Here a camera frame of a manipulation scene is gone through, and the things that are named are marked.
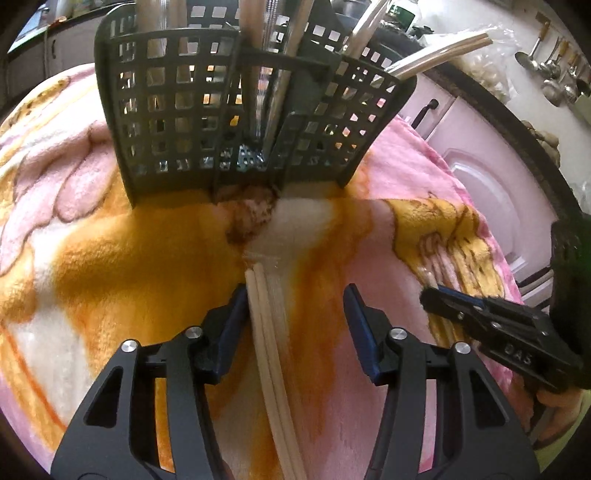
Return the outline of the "person's right hand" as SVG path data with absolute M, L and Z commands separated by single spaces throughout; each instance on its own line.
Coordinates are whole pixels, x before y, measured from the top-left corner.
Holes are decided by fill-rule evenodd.
M 530 442 L 546 446 L 562 437 L 576 422 L 583 404 L 584 391 L 571 387 L 562 393 L 540 388 L 533 399 L 543 407 L 543 413 L 529 433 Z

